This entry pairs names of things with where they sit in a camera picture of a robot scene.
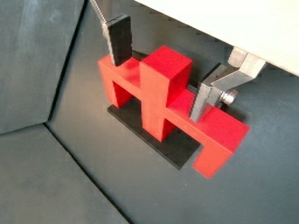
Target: red block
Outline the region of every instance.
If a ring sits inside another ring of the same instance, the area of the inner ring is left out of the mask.
[[[199,122],[190,119],[195,95],[186,88],[193,61],[163,46],[142,62],[131,59],[119,67],[107,56],[99,68],[111,103],[121,108],[133,96],[142,101],[143,128],[159,141],[178,127],[203,144],[194,168],[211,178],[234,155],[249,126],[215,107]]]

